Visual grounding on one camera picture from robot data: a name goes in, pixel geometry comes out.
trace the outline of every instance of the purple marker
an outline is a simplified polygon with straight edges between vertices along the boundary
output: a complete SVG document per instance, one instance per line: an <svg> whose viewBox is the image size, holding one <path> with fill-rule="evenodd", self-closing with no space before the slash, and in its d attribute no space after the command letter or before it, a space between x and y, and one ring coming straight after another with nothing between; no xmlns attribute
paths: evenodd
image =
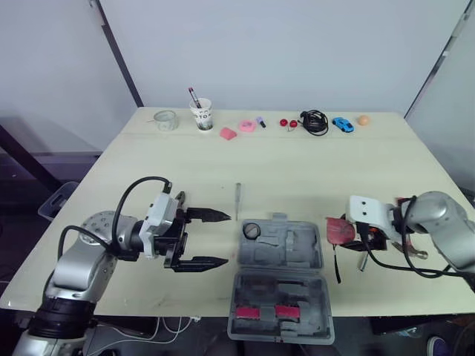
<svg viewBox="0 0 475 356"><path fill-rule="evenodd" d="M262 116L258 116L255 121L257 121L258 124L259 124L260 126L262 126L263 128L266 128L266 124L264 123L264 120L263 120Z"/></svg>

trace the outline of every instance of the white wall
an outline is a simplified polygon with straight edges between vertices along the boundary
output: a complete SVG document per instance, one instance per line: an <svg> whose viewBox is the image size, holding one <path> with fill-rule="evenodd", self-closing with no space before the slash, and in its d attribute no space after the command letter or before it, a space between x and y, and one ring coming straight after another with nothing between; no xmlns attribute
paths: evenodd
<svg viewBox="0 0 475 356"><path fill-rule="evenodd" d="M467 0L102 0L145 105L405 113Z"/></svg>
<svg viewBox="0 0 475 356"><path fill-rule="evenodd" d="M475 191L475 12L407 118L452 179Z"/></svg>
<svg viewBox="0 0 475 356"><path fill-rule="evenodd" d="M26 149L102 151L136 108L88 0L0 1L0 124Z"/></svg>

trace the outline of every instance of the white cable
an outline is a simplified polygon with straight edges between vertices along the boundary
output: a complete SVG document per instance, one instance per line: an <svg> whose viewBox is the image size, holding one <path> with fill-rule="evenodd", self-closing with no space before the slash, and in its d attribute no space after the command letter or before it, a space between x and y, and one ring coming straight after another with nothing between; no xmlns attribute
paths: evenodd
<svg viewBox="0 0 475 356"><path fill-rule="evenodd" d="M181 317L180 317L180 322L178 323L178 330L180 330L180 327L181 327ZM114 343L109 343L108 345L101 347L99 350L91 352L90 354L88 353L87 356L98 354L99 352L102 352L108 349L109 347L117 345L119 343L153 343L153 344L173 343L177 339L179 334L180 334L179 332L175 332L175 336L173 336L173 339L169 341L149 341L149 340L136 340L136 339L119 340Z"/></svg>
<svg viewBox="0 0 475 356"><path fill-rule="evenodd" d="M190 318L190 320L188 320L188 323L183 327L183 329L180 330L180 328L178 328L178 330L171 330L168 327L168 325L166 325L165 318L163 318L163 326L165 326L165 329L167 329L168 332L171 332L172 334L177 332L179 334L179 333L184 332L185 330L187 330L187 328L191 325L191 320L192 320L191 318Z"/></svg>
<svg viewBox="0 0 475 356"><path fill-rule="evenodd" d="M107 327L113 329L115 332L118 332L122 336L129 337L131 339L150 341L150 340L153 340L158 334L158 327L160 326L160 318L159 317L157 318L157 326L155 327L154 334L150 337L141 337L141 336L129 335L129 334L126 334L125 332L123 332L122 330L116 328L115 326L109 326L107 324L99 324L99 326L107 326Z"/></svg>

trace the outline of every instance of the pink object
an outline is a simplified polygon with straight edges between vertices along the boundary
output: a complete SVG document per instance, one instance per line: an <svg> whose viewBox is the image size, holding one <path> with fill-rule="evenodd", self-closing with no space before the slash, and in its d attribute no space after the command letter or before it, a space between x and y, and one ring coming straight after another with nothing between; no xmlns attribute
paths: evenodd
<svg viewBox="0 0 475 356"><path fill-rule="evenodd" d="M355 239L355 228L345 219L327 218L327 240L333 245L349 243Z"/></svg>
<svg viewBox="0 0 475 356"><path fill-rule="evenodd" d="M261 311L258 308L249 308L247 306L241 306L236 308L236 317L245 317L246 319L260 320Z"/></svg>
<svg viewBox="0 0 475 356"><path fill-rule="evenodd" d="M253 132L255 130L256 124L254 121L251 120L243 120L239 124L239 129L244 132Z"/></svg>
<svg viewBox="0 0 475 356"><path fill-rule="evenodd" d="M300 308L297 306L275 306L275 316L298 319L300 317Z"/></svg>
<svg viewBox="0 0 475 356"><path fill-rule="evenodd" d="M222 128L220 131L220 136L228 141L234 139L238 134L236 131L231 130L230 128Z"/></svg>

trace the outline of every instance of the black pole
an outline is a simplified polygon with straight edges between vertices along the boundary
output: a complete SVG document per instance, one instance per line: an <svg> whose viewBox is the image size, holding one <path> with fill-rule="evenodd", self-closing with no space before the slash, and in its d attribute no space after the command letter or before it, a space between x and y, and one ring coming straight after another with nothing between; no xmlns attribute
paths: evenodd
<svg viewBox="0 0 475 356"><path fill-rule="evenodd" d="M37 178L49 191L55 192L61 188L62 183L57 180L45 167L40 165L22 145L0 125L0 147L3 148L15 161L17 161L32 176Z"/></svg>
<svg viewBox="0 0 475 356"><path fill-rule="evenodd" d="M116 62L119 65L120 72L122 73L122 76L125 79L125 83L127 83L128 89L130 90L132 97L135 100L135 104L137 105L138 108L141 108L143 106L142 98L140 98L140 95L137 90L137 87L135 86L134 80L132 79L132 76L130 72L128 71L127 65L125 64L125 61L124 61L124 57L122 57L122 54L120 53L119 45L117 44L114 34L112 33L111 26L109 25L109 22L107 21L107 18L105 17L105 13L104 13L104 10L102 9L100 0L96 0L96 4L101 14L102 20L104 21L104 24L101 26L102 32L104 32L105 38L107 39L107 42L109 43L109 47L112 50L112 54L114 55L114 58L116 59Z"/></svg>

